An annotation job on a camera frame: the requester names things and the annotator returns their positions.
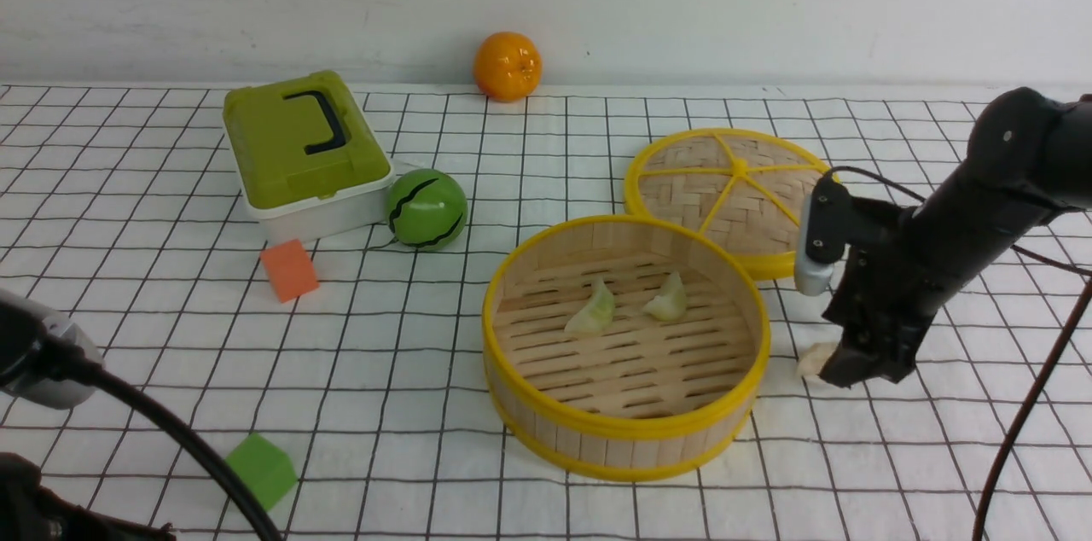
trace woven bamboo lid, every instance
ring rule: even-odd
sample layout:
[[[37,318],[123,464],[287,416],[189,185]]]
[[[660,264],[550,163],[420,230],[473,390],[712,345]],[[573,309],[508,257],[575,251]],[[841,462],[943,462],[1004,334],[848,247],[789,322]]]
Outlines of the woven bamboo lid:
[[[792,275],[805,197],[828,168],[764,133],[699,129],[644,149],[626,174],[626,209],[698,232],[756,281]]]

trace toy watermelon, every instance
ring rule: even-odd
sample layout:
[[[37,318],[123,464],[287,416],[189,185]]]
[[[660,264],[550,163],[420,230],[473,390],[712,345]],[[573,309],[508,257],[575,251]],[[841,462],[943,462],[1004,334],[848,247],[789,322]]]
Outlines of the toy watermelon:
[[[442,172],[406,173],[387,196],[387,224],[400,243],[415,249],[439,250],[466,226],[466,195]]]

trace table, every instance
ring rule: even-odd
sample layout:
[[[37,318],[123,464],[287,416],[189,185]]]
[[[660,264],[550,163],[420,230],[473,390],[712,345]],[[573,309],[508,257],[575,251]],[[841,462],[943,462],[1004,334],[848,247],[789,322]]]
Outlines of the table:
[[[223,452],[251,431],[284,448],[302,482],[272,515],[293,540],[963,540],[1081,285],[1006,254],[937,318],[918,374],[840,390],[794,374],[839,336],[819,317],[829,296],[763,283],[773,357],[725,455],[639,486],[568,475],[502,431],[483,380],[482,298],[518,242],[622,211],[631,157],[699,127],[773,132],[927,193],[1000,90],[543,87],[503,105],[467,87],[355,86],[400,167],[463,185],[471,224],[432,255],[375,249],[381,225],[312,243],[321,290],[288,305],[240,203],[225,90],[0,86],[0,286],[72,313],[111,371]],[[1092,223],[1068,215],[1025,244],[1090,263]],[[1083,329],[1001,478],[992,540],[1092,528],[1090,357]],[[0,425],[0,451],[41,464],[69,501],[174,522],[187,541],[251,538],[188,456],[103,395],[71,412],[3,398]]]

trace plastic storage box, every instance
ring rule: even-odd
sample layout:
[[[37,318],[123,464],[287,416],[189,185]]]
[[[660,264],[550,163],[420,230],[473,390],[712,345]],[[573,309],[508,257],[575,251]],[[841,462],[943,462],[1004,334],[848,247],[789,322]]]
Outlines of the plastic storage box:
[[[272,245],[384,220],[394,169],[339,74],[230,91],[224,129],[247,208]]]

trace foam block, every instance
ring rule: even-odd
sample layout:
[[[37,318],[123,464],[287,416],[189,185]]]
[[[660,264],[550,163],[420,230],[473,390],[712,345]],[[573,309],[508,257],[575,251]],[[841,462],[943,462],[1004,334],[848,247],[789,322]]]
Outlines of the foam block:
[[[299,240],[289,240],[265,249],[261,259],[270,285],[273,285],[273,292],[282,303],[319,289],[319,278],[311,264],[311,257],[307,256]]]

